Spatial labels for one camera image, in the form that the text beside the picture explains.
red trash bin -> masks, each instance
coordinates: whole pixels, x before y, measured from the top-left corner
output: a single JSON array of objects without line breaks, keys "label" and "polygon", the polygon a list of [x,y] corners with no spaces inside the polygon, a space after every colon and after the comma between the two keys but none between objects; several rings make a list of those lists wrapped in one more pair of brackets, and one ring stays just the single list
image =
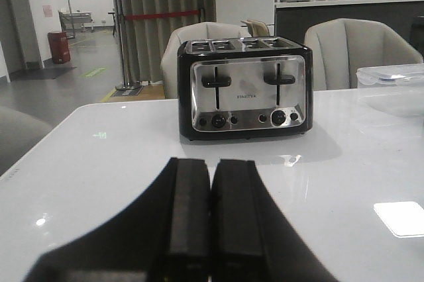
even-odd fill
[{"label": "red trash bin", "polygon": [[66,32],[49,32],[48,43],[55,64],[64,64],[71,60]]}]

toaster lever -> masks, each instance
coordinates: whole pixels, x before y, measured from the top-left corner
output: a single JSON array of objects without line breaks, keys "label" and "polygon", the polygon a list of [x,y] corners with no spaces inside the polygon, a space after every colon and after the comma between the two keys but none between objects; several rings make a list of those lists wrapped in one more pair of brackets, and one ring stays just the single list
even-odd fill
[{"label": "toaster lever", "polygon": [[279,75],[277,77],[273,75],[265,75],[264,81],[268,85],[292,85],[295,83],[293,75]]},{"label": "toaster lever", "polygon": [[213,77],[202,77],[201,83],[205,88],[222,88],[222,87],[229,87],[231,85],[231,78],[230,77],[220,77],[220,78],[213,78]]}]

glossy white tabletop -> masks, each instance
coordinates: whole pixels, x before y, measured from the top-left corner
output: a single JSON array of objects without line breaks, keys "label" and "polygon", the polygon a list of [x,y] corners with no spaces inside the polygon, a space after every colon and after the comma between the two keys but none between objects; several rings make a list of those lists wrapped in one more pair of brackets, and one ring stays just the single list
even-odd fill
[{"label": "glossy white tabletop", "polygon": [[118,213],[174,156],[204,159],[211,175],[221,158],[254,160],[339,281],[424,281],[424,238],[398,238],[374,211],[424,206],[424,98],[418,110],[396,102],[390,88],[321,91],[305,135],[214,142],[180,137],[176,100],[81,107],[0,177],[0,280],[22,281],[42,252]]}]

toaster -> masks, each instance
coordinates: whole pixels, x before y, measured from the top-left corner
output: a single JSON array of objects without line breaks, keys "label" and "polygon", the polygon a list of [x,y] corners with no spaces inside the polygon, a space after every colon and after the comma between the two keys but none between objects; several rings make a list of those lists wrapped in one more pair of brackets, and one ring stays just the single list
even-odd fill
[{"label": "toaster", "polygon": [[178,50],[180,134],[222,140],[312,127],[312,51],[282,37],[189,40]]}]

stainless steel toaster panel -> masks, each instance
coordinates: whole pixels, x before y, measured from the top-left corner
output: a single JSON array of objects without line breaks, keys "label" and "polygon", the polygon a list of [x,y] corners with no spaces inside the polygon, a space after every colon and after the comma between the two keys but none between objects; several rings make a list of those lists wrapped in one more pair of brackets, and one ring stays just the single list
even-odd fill
[{"label": "stainless steel toaster panel", "polygon": [[[195,62],[190,76],[195,130],[286,128],[305,120],[305,60],[301,56]],[[276,123],[275,111],[285,117],[283,122]]]}]

